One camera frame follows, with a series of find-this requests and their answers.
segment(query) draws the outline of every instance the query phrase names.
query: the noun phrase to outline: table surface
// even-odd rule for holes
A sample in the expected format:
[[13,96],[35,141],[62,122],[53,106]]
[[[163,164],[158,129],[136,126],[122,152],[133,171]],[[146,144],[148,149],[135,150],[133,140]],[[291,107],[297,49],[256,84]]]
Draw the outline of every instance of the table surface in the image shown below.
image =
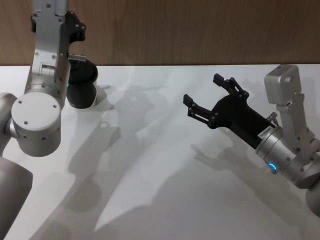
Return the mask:
[[[305,191],[273,175],[226,129],[187,117],[183,95],[211,109],[234,77],[267,117],[265,75],[276,65],[102,66],[98,105],[62,111],[61,145],[3,156],[33,173],[6,240],[319,240]],[[308,126],[320,137],[320,65],[299,65]],[[0,67],[0,92],[20,96],[27,66]]]

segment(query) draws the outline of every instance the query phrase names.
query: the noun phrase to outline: white tabletop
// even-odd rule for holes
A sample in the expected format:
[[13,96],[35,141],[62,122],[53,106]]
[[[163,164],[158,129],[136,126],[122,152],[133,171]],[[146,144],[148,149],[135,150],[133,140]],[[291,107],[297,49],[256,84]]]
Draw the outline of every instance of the white tabletop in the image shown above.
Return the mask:
[[[68,104],[53,154],[4,157],[33,173],[6,240],[319,240],[305,191],[273,175],[241,139],[187,116],[183,95],[211,109],[234,77],[267,117],[264,77],[276,65],[103,66],[100,103]],[[320,65],[300,65],[308,126],[320,138]],[[0,92],[23,93],[29,67],[0,67]]]

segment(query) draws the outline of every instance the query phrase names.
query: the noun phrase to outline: blue led light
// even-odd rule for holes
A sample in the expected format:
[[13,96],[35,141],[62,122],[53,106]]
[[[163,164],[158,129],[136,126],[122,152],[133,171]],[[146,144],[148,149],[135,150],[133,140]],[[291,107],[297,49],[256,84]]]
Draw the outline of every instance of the blue led light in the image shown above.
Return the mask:
[[274,165],[274,164],[271,163],[271,162],[270,162],[268,165],[269,165],[269,167],[273,168],[273,170],[277,171],[276,165]]

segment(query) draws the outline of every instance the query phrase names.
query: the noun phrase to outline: wooden wall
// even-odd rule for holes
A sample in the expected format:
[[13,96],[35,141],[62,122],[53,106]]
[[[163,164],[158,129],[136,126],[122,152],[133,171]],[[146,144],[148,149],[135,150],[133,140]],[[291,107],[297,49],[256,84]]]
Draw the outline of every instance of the wooden wall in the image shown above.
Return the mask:
[[[320,63],[320,0],[70,0],[98,65]],[[0,65],[30,64],[31,0],[0,0]]]

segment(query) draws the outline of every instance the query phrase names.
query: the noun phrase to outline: label sticker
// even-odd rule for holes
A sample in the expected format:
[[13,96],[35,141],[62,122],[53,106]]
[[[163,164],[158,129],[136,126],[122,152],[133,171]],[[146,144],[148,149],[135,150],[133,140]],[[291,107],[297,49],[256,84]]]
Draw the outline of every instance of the label sticker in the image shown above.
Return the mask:
[[272,126],[268,126],[265,130],[263,130],[262,132],[260,132],[258,134],[258,137],[261,139],[264,139],[264,137],[267,135],[267,133],[269,133],[272,129],[274,129]]

